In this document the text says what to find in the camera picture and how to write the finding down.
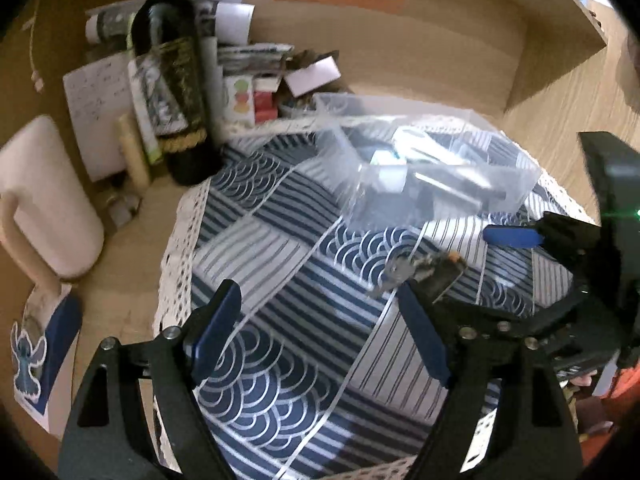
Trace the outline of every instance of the white object in plastic box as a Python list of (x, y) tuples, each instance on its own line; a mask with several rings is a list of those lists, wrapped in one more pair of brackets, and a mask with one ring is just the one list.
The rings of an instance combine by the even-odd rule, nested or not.
[[(542, 172), (472, 110), (353, 94), (314, 99), (326, 116), (316, 145), (354, 230), (516, 212)], [(361, 120), (340, 126), (336, 117)]]

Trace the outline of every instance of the metal screw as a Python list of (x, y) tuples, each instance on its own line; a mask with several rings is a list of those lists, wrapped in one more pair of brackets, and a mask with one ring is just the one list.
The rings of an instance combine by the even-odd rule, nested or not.
[(458, 334), (462, 339), (475, 339), (478, 336), (478, 331), (471, 326), (463, 326)]
[(165, 339), (175, 339), (180, 335), (180, 327), (179, 326), (168, 326), (164, 330), (162, 330), (162, 337)]
[(526, 346), (529, 350), (537, 350), (538, 348), (540, 348), (540, 344), (535, 337), (524, 338), (524, 346)]
[(100, 348), (102, 348), (103, 350), (111, 350), (114, 346), (116, 346), (116, 342), (117, 339), (112, 336), (105, 337), (100, 343)]

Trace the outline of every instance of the dark glass bottle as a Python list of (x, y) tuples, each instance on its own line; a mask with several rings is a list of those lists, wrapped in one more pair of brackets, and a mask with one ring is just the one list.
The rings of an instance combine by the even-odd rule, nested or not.
[(189, 0), (146, 0), (131, 25), (149, 118), (171, 176), (194, 186), (222, 166), (207, 131), (195, 15)]

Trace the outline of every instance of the transparent plastic box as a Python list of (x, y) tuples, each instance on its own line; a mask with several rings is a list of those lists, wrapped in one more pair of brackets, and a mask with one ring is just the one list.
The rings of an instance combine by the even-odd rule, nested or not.
[(516, 212), (542, 170), (472, 110), (319, 93), (316, 147), (347, 226)]

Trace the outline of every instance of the blue and white cloth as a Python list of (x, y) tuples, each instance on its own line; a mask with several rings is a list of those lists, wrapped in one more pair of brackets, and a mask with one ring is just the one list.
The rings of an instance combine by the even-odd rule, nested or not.
[[(517, 146), (492, 139), (487, 152), (516, 164)], [(543, 186), (516, 214), (352, 232), (313, 134), (250, 139), (225, 153), (206, 183), (190, 283), (192, 308), (225, 278), (242, 290), (242, 316), (195, 392), (238, 478), (322, 478), (419, 452), (446, 389), (424, 368), (393, 293), (367, 295), (390, 255), (458, 251), (469, 268), (448, 294), (521, 316), (568, 290), (571, 276), (542, 250), (487, 246), (481, 236), (491, 223), (564, 214)], [(498, 392), (489, 387), (485, 412)]]

